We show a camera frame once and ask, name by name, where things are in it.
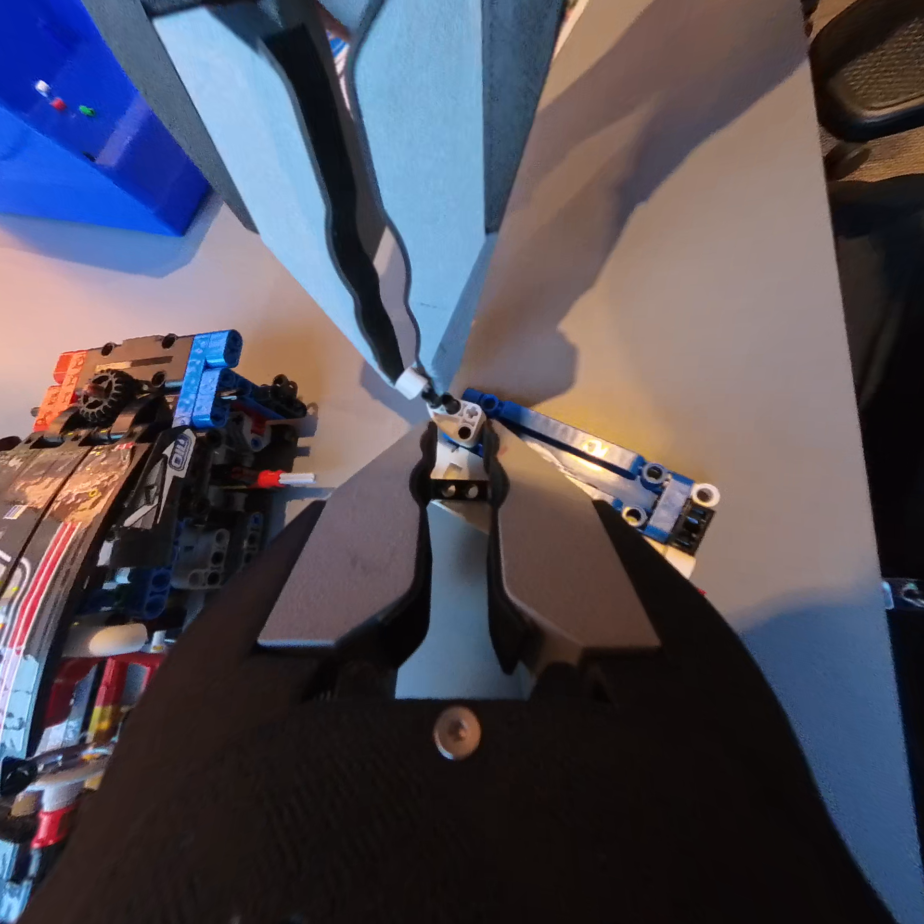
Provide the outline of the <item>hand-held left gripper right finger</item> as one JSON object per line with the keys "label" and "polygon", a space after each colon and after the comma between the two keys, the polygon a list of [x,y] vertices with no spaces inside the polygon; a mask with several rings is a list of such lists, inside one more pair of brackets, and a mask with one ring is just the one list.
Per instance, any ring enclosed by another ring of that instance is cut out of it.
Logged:
{"label": "hand-held left gripper right finger", "polygon": [[502,424],[484,427],[483,463],[489,632],[502,671],[659,651],[591,499]]}

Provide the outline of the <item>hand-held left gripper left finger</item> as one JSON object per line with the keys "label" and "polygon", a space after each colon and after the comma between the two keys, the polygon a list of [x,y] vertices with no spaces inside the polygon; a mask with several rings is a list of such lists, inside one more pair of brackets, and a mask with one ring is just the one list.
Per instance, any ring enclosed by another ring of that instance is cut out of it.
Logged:
{"label": "hand-held left gripper left finger", "polygon": [[430,619],[427,505],[435,425],[422,423],[337,487],[260,632],[271,651],[400,667]]}

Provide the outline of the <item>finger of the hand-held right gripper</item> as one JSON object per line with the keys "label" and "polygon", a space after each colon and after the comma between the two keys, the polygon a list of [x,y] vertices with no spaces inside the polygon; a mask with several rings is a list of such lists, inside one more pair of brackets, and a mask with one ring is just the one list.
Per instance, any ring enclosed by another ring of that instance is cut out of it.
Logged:
{"label": "finger of the hand-held right gripper", "polygon": [[406,368],[374,257],[385,232],[315,10],[150,20],[262,242],[367,361]]}
{"label": "finger of the hand-held right gripper", "polygon": [[419,360],[449,391],[487,276],[480,2],[370,2],[349,75],[410,263]]}

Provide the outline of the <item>blue white brick assembly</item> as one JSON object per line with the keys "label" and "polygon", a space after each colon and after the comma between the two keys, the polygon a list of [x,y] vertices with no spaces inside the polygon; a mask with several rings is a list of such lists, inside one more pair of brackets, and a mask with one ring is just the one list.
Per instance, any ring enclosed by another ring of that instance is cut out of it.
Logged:
{"label": "blue white brick assembly", "polygon": [[681,575],[691,579],[719,489],[624,446],[508,399],[468,388],[455,415],[438,423],[434,497],[441,503],[484,500],[487,473],[481,433],[499,423],[554,465],[593,500],[608,503]]}

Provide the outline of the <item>blue plastic bin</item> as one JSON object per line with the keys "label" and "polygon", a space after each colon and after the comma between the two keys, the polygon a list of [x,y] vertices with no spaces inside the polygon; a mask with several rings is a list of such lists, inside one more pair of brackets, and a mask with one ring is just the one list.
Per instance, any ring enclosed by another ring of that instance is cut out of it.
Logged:
{"label": "blue plastic bin", "polygon": [[183,236],[208,181],[81,2],[1,3],[1,212]]}

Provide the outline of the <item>brick race car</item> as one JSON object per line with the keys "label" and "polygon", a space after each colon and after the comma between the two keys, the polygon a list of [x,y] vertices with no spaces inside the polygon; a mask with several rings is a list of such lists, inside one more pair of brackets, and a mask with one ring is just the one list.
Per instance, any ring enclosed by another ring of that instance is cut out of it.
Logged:
{"label": "brick race car", "polygon": [[233,329],[58,358],[2,439],[2,922],[63,851],[129,715],[205,603],[276,531],[318,409],[237,372]]}

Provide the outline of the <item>black mesh office chair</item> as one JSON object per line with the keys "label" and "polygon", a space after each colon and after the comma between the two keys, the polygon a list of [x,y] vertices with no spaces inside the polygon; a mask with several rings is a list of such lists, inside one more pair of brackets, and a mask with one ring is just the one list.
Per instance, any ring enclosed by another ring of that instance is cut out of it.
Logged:
{"label": "black mesh office chair", "polygon": [[923,125],[923,3],[847,2],[809,47],[824,172],[844,180],[871,146]]}

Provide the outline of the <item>person's black jacket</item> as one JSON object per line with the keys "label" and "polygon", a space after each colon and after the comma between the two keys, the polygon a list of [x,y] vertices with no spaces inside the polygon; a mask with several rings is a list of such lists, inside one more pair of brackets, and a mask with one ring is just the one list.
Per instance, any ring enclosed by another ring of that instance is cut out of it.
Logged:
{"label": "person's black jacket", "polygon": [[828,187],[918,839],[923,812],[923,177]]}

